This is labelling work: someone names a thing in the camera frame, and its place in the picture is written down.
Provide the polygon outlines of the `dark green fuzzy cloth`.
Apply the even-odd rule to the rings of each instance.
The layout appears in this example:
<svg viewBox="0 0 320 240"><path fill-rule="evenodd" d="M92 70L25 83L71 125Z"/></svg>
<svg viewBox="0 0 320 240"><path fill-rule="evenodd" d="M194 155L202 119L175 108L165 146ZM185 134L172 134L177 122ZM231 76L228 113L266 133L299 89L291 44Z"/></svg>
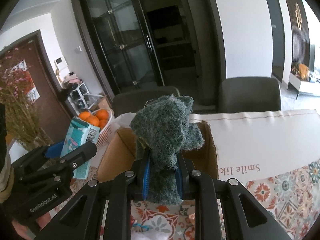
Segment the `dark green fuzzy cloth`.
<svg viewBox="0 0 320 240"><path fill-rule="evenodd" d="M136 135L136 158L151 152L147 200L161 205L181 204L176 184L177 156L181 151L200 149L204 138L197 124L189 122L194 100L189 96L165 95L146 103L131 121Z"/></svg>

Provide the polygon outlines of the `brown entrance door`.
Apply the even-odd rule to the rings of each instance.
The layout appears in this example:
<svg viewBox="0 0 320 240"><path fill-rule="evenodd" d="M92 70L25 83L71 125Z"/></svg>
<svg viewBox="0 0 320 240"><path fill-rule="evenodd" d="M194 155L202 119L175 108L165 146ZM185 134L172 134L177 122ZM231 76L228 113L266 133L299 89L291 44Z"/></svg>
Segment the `brown entrance door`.
<svg viewBox="0 0 320 240"><path fill-rule="evenodd" d="M26 94L40 113L46 135L57 142L65 138L72 113L60 100L60 89L44 48L41 32L34 31L1 50L1 61L17 66L27 81Z"/></svg>

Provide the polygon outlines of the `white plastic fruit basket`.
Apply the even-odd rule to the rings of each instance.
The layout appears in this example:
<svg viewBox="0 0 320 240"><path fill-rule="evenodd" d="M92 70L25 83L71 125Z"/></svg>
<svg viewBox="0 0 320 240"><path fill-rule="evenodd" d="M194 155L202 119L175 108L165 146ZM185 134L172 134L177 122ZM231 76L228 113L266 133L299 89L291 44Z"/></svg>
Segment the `white plastic fruit basket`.
<svg viewBox="0 0 320 240"><path fill-rule="evenodd" d="M112 135L112 121L114 120L114 113L112 109L106 109L106 111L109 114L109 119L104 126L103 129L100 130L99 137L97 139L97 149L101 149L103 146L105 146L107 143L111 140Z"/></svg>

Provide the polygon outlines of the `orange mandarin pile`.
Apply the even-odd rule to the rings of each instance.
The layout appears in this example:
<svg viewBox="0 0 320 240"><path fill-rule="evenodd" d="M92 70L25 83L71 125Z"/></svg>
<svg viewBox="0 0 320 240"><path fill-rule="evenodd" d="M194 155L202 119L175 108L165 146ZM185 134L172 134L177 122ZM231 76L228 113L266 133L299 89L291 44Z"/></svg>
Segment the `orange mandarin pile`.
<svg viewBox="0 0 320 240"><path fill-rule="evenodd" d="M95 113L84 111L80 113L78 117L93 126L103 129L107 125L110 115L107 110L99 109Z"/></svg>

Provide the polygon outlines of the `white shoe rack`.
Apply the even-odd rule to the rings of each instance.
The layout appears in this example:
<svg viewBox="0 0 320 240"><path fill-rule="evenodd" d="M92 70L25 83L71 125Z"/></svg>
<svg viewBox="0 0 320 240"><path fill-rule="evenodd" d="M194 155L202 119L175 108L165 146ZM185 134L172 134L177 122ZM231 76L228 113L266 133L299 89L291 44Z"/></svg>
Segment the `white shoe rack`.
<svg viewBox="0 0 320 240"><path fill-rule="evenodd" d="M78 110L88 109L89 91L84 82L68 83L65 86L67 98L76 106Z"/></svg>

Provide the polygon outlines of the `patterned tile tablecloth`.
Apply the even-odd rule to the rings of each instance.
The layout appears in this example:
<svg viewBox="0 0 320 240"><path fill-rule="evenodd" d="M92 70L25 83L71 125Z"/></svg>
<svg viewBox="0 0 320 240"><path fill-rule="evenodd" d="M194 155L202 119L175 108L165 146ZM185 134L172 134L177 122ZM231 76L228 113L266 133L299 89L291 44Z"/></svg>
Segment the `patterned tile tablecloth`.
<svg viewBox="0 0 320 240"><path fill-rule="evenodd" d="M291 239L303 239L319 215L319 113L316 110L192 114L204 121L213 146L197 153L201 171L217 168L219 179L236 178L284 228ZM112 180L128 170L135 157L129 129L114 133L98 168L87 180L76 180L75 195L89 179ZM161 205L131 204L133 230L160 231L167 239L195 239L194 202Z"/></svg>

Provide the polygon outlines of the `dark chair left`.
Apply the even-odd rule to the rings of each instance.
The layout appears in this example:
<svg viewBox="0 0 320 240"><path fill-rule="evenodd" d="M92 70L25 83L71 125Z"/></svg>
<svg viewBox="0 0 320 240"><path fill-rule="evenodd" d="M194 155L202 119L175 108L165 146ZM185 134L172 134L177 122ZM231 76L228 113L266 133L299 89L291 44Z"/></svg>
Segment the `dark chair left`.
<svg viewBox="0 0 320 240"><path fill-rule="evenodd" d="M180 91L174 86L161 86L118 94L112 101L114 116L118 117L124 113L136 113L143 109L147 102L171 94L180 96Z"/></svg>

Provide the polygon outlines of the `dark chair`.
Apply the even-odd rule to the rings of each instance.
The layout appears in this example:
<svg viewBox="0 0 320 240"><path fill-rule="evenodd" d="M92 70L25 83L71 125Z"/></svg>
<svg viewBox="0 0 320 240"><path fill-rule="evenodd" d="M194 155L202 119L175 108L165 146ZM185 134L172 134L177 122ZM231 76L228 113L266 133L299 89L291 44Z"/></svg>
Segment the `dark chair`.
<svg viewBox="0 0 320 240"><path fill-rule="evenodd" d="M225 79L219 88L220 113L281 110L280 87L272 77L248 76Z"/></svg>
<svg viewBox="0 0 320 240"><path fill-rule="evenodd" d="M171 94L180 96L180 91L174 86L161 86L118 94L112 101L114 116L118 117L124 113L136 113L143 109L147 102Z"/></svg>

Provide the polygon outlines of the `dried pink flower bouquet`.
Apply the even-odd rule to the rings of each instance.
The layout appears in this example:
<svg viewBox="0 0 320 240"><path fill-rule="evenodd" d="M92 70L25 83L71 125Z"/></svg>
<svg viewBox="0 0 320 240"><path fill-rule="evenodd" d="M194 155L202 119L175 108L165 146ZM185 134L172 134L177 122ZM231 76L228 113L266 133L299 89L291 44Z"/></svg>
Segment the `dried pink flower bouquet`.
<svg viewBox="0 0 320 240"><path fill-rule="evenodd" d="M32 150L52 143L41 127L40 109L26 59L16 47L1 56L1 103L5 105L7 132L23 148Z"/></svg>

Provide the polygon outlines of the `dark chair right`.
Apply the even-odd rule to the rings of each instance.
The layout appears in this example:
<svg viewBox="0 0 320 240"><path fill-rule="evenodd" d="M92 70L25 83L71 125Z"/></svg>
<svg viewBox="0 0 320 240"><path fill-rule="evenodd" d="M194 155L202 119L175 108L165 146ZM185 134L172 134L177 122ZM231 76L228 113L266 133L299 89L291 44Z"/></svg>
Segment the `dark chair right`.
<svg viewBox="0 0 320 240"><path fill-rule="evenodd" d="M248 76L225 79L219 88L220 113L281 110L280 87L272 77Z"/></svg>

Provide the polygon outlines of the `white tv cabinet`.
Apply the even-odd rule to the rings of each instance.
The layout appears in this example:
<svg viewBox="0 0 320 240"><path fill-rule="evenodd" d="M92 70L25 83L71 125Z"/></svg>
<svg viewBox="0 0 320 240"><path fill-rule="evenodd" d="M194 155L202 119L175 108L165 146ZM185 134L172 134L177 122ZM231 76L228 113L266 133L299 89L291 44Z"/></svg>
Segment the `white tv cabinet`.
<svg viewBox="0 0 320 240"><path fill-rule="evenodd" d="M290 73L287 90L294 90L296 92L296 99L298 99L300 94L319 97L319 82L303 81L293 73Z"/></svg>

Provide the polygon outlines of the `black glass sliding door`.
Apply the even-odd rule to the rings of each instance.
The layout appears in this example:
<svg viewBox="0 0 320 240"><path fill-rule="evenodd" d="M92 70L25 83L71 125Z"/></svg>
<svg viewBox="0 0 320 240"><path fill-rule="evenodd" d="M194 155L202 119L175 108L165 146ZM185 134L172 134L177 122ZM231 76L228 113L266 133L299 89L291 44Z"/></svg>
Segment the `black glass sliding door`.
<svg viewBox="0 0 320 240"><path fill-rule="evenodd" d="M164 85L140 0L71 0L89 59L110 99Z"/></svg>

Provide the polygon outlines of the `wall intercom panel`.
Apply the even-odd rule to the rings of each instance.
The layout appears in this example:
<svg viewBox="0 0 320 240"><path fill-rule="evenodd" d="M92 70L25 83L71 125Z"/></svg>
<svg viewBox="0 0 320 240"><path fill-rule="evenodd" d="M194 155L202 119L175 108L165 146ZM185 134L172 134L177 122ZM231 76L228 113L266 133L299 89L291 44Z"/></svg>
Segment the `wall intercom panel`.
<svg viewBox="0 0 320 240"><path fill-rule="evenodd" d="M58 59L56 59L55 61L55 65L57 67L57 69L59 71L62 71L63 69L67 68L68 67L68 64L67 62L65 61L65 58L62 56L62 57L59 57Z"/></svg>

